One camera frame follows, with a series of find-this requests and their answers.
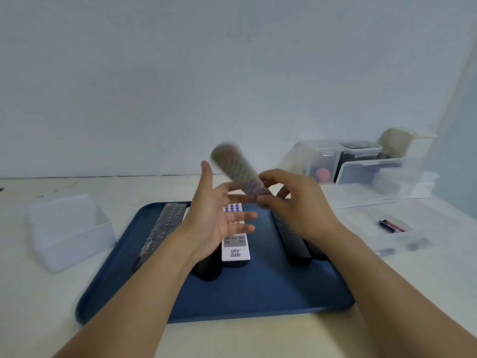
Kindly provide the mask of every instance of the remote control in plastic wrap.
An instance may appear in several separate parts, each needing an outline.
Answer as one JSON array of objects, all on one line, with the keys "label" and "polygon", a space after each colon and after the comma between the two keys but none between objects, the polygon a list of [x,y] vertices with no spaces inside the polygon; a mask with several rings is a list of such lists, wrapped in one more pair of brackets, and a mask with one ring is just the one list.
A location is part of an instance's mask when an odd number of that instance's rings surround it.
[{"label": "remote control in plastic wrap", "polygon": [[245,194],[251,198],[251,202],[256,203],[259,195],[271,194],[238,147],[230,143],[219,144],[210,157],[233,182],[240,185]]},{"label": "remote control in plastic wrap", "polygon": [[[225,212],[242,211],[241,203],[232,203],[224,207]],[[250,250],[246,233],[227,236],[222,240],[222,262],[228,267],[240,267],[250,261]]]},{"label": "remote control in plastic wrap", "polygon": [[156,224],[146,239],[144,247],[134,264],[133,271],[139,269],[157,250],[164,239],[169,236],[183,220],[187,205],[184,203],[168,203],[164,206]]}]

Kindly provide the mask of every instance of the clear plastic box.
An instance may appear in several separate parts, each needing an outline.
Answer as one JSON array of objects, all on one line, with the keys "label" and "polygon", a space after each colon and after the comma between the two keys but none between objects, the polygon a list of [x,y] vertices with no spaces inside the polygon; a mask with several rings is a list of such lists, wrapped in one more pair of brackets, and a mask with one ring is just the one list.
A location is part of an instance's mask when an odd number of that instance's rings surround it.
[{"label": "clear plastic box", "polygon": [[33,249],[58,272],[116,243],[113,226],[88,196],[57,198],[29,206]]},{"label": "clear plastic box", "polygon": [[408,196],[422,170],[422,158],[346,162],[336,184],[323,186],[323,191],[335,208],[380,204]]},{"label": "clear plastic box", "polygon": [[[429,248],[436,242],[434,232],[450,233],[456,225],[454,221],[411,198],[374,206],[339,209],[336,216],[379,256]],[[378,222],[382,220],[394,223],[405,232],[388,232],[379,226]]]},{"label": "clear plastic box", "polygon": [[280,167],[311,176],[320,183],[333,183],[342,149],[339,144],[326,139],[298,142]]}]

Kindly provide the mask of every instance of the container lid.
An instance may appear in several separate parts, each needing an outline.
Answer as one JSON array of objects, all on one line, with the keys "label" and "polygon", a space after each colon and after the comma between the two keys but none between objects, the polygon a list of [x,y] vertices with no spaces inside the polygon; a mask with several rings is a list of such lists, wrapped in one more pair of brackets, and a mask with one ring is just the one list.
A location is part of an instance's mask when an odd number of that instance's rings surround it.
[{"label": "container lid", "polygon": [[336,142],[327,139],[317,139],[299,142],[308,149],[314,150],[331,150],[333,152],[343,150],[343,147]]},{"label": "container lid", "polygon": [[359,153],[359,152],[374,152],[379,153],[383,150],[383,146],[369,142],[369,141],[347,141],[347,142],[338,142],[338,144],[344,147],[344,151],[348,153]]}]

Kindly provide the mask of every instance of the blue tray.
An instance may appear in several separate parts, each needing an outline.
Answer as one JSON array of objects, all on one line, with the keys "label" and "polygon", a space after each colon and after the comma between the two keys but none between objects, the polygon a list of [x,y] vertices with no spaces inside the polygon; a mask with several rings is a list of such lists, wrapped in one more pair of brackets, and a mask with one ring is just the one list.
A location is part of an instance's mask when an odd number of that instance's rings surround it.
[{"label": "blue tray", "polygon": [[[76,320],[86,324],[131,277],[131,268],[164,205],[142,207],[99,269],[76,307]],[[169,317],[170,323],[343,310],[355,300],[328,261],[290,265],[270,211],[257,211],[253,233],[247,234],[250,262],[222,269],[213,282],[189,274]]]}]

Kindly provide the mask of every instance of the white wall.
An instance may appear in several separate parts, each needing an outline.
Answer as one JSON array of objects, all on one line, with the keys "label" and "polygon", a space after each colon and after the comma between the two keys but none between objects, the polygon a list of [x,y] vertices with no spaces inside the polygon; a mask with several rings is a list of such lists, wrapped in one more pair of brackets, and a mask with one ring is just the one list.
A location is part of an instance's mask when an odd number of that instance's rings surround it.
[{"label": "white wall", "polygon": [[0,0],[0,177],[261,170],[438,117],[477,0]]}]

